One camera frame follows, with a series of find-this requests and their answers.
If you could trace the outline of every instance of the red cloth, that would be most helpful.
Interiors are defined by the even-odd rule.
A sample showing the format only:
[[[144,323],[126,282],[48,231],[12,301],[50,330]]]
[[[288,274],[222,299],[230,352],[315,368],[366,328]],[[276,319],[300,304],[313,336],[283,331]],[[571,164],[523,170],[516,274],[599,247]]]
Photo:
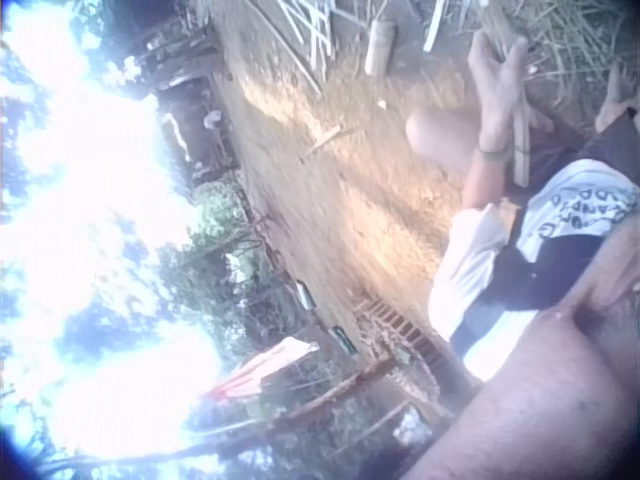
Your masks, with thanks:
[[[236,370],[222,383],[205,394],[217,400],[258,395],[262,391],[262,379],[297,362],[318,349],[293,337],[287,337],[278,345],[256,355],[243,367]]]

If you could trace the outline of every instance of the bare foot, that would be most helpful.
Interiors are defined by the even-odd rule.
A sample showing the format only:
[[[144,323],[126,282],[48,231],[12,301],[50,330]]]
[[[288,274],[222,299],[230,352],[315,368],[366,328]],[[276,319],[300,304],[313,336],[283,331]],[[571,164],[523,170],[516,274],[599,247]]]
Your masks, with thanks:
[[[619,61],[616,61],[609,72],[609,83],[607,84],[607,97],[596,117],[596,132],[602,133],[611,125],[627,108],[638,108],[640,102],[639,92],[634,94],[633,80],[626,68],[623,68]]]

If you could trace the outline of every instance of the skin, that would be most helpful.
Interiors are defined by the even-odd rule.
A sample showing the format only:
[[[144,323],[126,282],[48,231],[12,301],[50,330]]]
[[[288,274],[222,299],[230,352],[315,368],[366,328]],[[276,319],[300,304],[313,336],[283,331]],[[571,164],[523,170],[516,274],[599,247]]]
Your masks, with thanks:
[[[481,34],[474,45],[469,63],[482,106],[479,123],[435,110],[418,111],[407,123],[418,154],[466,174],[464,208],[483,208],[502,196],[503,166],[488,165],[477,146],[504,146],[521,94],[520,61],[498,64],[482,47]],[[637,97],[633,105],[621,100],[619,78],[614,68],[596,119],[599,132],[637,106]],[[549,128],[544,120],[538,127]],[[616,227],[559,305],[536,317],[503,368],[404,478],[605,477],[637,439],[639,290],[640,220],[634,214]]]
[[[634,215],[404,478],[605,477],[637,435],[638,337],[628,335],[636,319],[609,314],[640,282],[639,258]],[[577,321],[584,307],[603,313],[589,337]]]

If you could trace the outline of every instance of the sky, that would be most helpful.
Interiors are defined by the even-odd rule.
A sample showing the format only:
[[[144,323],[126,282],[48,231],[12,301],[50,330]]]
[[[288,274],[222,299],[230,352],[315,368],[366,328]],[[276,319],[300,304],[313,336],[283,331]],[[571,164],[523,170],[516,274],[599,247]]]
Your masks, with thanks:
[[[195,212],[175,193],[157,103],[118,97],[91,78],[87,53],[100,39],[86,34],[76,41],[70,9],[5,7],[3,40],[47,93],[45,124],[21,122],[16,151],[31,177],[59,174],[31,185],[28,202],[0,226],[3,288],[13,282],[21,292],[18,318],[0,326],[12,344],[3,381],[16,389],[0,422],[14,427],[18,447],[27,446],[42,425],[14,408],[25,400],[45,419],[60,455],[77,449],[118,457],[184,447],[183,424],[215,383],[219,362],[203,330],[163,318],[160,308],[172,292],[157,276],[158,250],[188,244]],[[118,73],[138,73],[129,67],[123,73],[112,66],[111,81]],[[0,91],[18,92],[24,101],[36,96],[6,77]],[[119,218],[133,231],[124,232]],[[135,261],[123,255],[133,241],[145,252]],[[117,315],[95,314],[92,322],[109,324],[117,316],[133,328],[140,318],[151,319],[153,339],[102,352],[97,362],[73,360],[61,339],[73,319],[97,311],[88,310],[97,301]],[[219,468],[215,458],[201,467]]]

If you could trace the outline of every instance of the dirt path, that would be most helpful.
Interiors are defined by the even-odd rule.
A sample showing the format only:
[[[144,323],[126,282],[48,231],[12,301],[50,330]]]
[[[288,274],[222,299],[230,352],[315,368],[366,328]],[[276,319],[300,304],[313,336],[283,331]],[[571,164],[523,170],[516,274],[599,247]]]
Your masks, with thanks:
[[[275,219],[268,233],[272,247],[289,273],[308,285],[328,325],[342,325],[355,338],[353,301],[367,290],[426,327],[430,281],[459,188],[413,156],[404,122],[418,104],[465,104],[465,82],[456,71],[468,36],[442,42],[449,52],[427,61],[421,53],[424,27],[401,10],[404,2],[395,2],[397,11],[389,13],[406,26],[392,75],[373,80],[359,68],[364,36],[359,41],[357,29],[337,19],[342,46],[318,99],[244,1],[215,3],[230,72],[215,81],[249,198],[259,214]],[[275,2],[261,4],[295,41]],[[458,61],[442,60],[449,53]],[[338,124],[352,132],[302,158]]]

